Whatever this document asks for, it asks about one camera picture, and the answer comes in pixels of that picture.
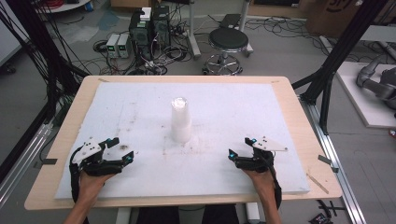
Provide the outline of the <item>person's left hand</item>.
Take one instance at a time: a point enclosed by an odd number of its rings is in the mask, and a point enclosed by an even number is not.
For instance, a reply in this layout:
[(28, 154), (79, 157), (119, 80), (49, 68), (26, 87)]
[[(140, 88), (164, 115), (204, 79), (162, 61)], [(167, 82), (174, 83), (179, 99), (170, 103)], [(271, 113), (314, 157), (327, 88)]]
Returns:
[(102, 187), (111, 177), (113, 175), (91, 176), (82, 172), (79, 181), (78, 199), (87, 202), (95, 201)]

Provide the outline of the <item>thin wooden stick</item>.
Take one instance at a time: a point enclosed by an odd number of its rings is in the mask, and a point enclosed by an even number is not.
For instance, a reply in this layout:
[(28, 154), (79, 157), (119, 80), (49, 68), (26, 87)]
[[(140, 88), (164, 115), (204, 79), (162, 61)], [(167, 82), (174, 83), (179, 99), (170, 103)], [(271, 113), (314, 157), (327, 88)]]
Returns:
[(323, 192), (329, 194), (330, 192), (318, 181), (316, 180), (311, 174), (306, 173), (307, 177), (315, 183)]

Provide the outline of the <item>white table leg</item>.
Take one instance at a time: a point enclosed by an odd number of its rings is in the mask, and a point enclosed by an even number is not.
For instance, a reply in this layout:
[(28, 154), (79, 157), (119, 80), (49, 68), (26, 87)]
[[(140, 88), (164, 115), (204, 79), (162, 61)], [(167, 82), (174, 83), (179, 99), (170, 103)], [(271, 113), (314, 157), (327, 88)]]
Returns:
[(115, 224), (130, 224), (131, 221), (131, 207), (120, 207), (118, 209)]
[(259, 224), (260, 222), (260, 212), (257, 203), (246, 203), (245, 204), (247, 213), (247, 223), (248, 224)]

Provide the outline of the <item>white round table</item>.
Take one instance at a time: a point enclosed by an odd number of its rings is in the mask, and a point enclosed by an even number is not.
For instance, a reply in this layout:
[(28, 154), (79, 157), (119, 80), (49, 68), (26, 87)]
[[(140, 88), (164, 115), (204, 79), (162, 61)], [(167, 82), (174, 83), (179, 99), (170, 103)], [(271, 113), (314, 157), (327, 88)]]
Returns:
[(35, 11), (39, 13), (58, 13), (83, 7), (91, 0), (39, 0)]

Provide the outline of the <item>person's leg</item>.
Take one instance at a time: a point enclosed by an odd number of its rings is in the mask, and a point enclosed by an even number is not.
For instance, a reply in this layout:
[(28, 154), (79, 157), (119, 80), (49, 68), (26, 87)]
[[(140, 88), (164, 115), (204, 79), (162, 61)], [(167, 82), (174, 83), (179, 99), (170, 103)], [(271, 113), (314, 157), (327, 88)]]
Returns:
[(203, 214), (202, 224), (239, 224), (235, 205), (207, 205)]
[(180, 224), (178, 208), (142, 207), (139, 209), (136, 224)]

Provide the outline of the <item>black computer tower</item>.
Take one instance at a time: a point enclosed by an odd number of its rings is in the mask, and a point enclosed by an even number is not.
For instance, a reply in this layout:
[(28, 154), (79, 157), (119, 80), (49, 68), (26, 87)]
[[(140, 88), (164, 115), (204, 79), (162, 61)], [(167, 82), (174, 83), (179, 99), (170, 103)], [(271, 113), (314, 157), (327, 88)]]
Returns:
[(152, 22), (157, 45), (170, 46), (169, 6), (157, 6), (153, 9)]
[(137, 8), (130, 20), (129, 33), (132, 38), (135, 57), (151, 61), (153, 28), (150, 14), (146, 13), (142, 8)]

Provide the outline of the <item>white floor board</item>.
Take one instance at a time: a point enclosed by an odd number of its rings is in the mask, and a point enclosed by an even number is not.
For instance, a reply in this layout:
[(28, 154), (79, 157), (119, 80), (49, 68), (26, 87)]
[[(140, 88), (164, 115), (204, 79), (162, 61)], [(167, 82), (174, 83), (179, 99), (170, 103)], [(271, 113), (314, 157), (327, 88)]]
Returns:
[(344, 62), (337, 71), (346, 94), (368, 128), (396, 129), (395, 110), (387, 107), (375, 94), (357, 86), (359, 71), (366, 63)]

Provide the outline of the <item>grey bench power supply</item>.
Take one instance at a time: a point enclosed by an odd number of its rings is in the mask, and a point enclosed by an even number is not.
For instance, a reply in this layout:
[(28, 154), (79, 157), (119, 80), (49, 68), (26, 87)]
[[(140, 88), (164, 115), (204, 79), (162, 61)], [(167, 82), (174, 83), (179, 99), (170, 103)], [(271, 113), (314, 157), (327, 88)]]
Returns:
[(109, 58), (119, 58), (118, 40), (120, 36), (113, 34), (106, 42), (106, 49)]
[(128, 58), (132, 49), (130, 37), (127, 34), (121, 34), (118, 41), (118, 49), (121, 58)]

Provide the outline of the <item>white foam mat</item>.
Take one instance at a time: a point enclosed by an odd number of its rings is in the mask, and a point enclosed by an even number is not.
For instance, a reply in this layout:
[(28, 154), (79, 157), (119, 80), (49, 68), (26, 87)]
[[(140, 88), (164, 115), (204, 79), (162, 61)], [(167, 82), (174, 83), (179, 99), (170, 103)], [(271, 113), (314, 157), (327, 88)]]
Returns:
[[(177, 97), (186, 98), (189, 105), (187, 143), (172, 137), (171, 102)], [(276, 177), (284, 194), (310, 190), (270, 84), (104, 82), (74, 146), (81, 147), (91, 137), (97, 142), (120, 139), (105, 151), (109, 161), (134, 153), (134, 161), (106, 183), (103, 198), (251, 193), (248, 177), (228, 159), (228, 149), (251, 156), (246, 137), (267, 137), (288, 148), (275, 152)]]

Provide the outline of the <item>black round stool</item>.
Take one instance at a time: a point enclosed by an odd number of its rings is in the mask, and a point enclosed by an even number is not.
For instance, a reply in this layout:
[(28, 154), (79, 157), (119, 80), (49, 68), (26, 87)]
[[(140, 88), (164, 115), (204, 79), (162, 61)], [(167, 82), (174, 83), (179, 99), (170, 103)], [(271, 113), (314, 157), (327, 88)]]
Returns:
[(208, 43), (219, 51), (211, 55), (204, 63), (204, 75), (236, 76), (243, 68), (233, 53), (242, 52), (248, 47), (248, 37), (234, 28), (218, 28), (208, 37)]

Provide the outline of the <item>stack of clear plastic cups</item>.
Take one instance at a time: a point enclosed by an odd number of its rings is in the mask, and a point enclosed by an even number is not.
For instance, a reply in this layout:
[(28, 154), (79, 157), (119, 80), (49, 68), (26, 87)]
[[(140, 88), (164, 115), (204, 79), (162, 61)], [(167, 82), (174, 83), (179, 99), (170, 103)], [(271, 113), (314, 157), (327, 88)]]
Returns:
[(187, 143), (191, 139), (191, 115), (188, 101), (177, 97), (171, 102), (172, 119), (171, 132), (176, 142)]

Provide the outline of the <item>black tape strip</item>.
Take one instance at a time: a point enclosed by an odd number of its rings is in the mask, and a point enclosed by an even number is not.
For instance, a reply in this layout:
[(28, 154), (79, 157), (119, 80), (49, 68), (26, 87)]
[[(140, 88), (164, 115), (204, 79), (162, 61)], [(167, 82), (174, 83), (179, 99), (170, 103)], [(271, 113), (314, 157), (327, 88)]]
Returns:
[(40, 169), (43, 165), (55, 165), (56, 163), (57, 159), (44, 159), (43, 161), (36, 161), (34, 167)]
[(334, 167), (334, 166), (332, 165), (332, 160), (328, 159), (327, 157), (322, 156), (322, 155), (318, 155), (318, 160), (319, 160), (319, 161), (322, 161), (322, 162), (324, 162), (324, 163), (326, 163), (326, 164), (328, 164), (328, 165), (331, 167), (332, 171), (333, 171), (335, 174), (337, 174), (337, 173), (339, 172), (339, 168)]

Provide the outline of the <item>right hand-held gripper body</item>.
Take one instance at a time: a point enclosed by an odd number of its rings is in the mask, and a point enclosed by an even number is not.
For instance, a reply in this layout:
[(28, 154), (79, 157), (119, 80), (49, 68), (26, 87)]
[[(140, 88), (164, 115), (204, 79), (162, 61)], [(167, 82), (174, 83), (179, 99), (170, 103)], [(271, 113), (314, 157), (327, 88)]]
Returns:
[(267, 137), (256, 139), (257, 142), (252, 147), (253, 155), (249, 157), (240, 157), (246, 163), (242, 166), (236, 166), (239, 169), (263, 173), (274, 167), (274, 153), (287, 151), (286, 146), (280, 145), (277, 141)]

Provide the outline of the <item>person's right leg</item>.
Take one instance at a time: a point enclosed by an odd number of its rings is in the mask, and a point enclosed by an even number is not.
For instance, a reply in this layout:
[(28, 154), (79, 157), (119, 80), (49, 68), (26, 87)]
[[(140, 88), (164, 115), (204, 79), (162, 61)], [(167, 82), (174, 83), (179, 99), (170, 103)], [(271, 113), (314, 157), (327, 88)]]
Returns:
[(207, 205), (203, 214), (202, 224), (239, 224), (235, 205)]

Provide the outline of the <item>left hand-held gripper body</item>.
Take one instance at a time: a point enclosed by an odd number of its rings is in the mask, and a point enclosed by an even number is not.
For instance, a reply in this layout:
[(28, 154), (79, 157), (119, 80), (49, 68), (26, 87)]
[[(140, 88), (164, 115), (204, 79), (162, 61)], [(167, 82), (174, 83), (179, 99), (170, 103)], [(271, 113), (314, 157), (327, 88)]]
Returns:
[(84, 171), (91, 176), (115, 175), (122, 171), (123, 167), (110, 165), (103, 158), (105, 149), (101, 149), (99, 143), (92, 137), (76, 149), (69, 161), (71, 174)]

